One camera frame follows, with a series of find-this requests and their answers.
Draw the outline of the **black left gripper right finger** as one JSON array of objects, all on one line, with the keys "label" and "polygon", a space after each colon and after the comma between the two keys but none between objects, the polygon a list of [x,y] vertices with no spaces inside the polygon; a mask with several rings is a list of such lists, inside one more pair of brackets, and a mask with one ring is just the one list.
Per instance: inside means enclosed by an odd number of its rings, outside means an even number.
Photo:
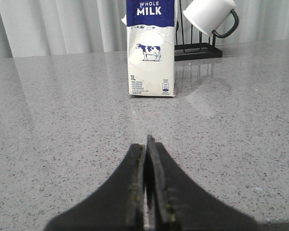
[{"label": "black left gripper right finger", "polygon": [[248,215],[198,186],[149,135],[146,150],[149,223],[157,231],[256,231]]}]

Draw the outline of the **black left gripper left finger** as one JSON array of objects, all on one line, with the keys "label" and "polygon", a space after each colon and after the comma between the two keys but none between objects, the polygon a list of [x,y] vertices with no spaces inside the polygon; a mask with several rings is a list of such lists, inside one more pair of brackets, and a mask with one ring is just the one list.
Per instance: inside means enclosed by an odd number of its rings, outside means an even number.
[{"label": "black left gripper left finger", "polygon": [[46,231],[144,230],[145,147],[132,144],[114,173],[94,193],[54,217]]}]

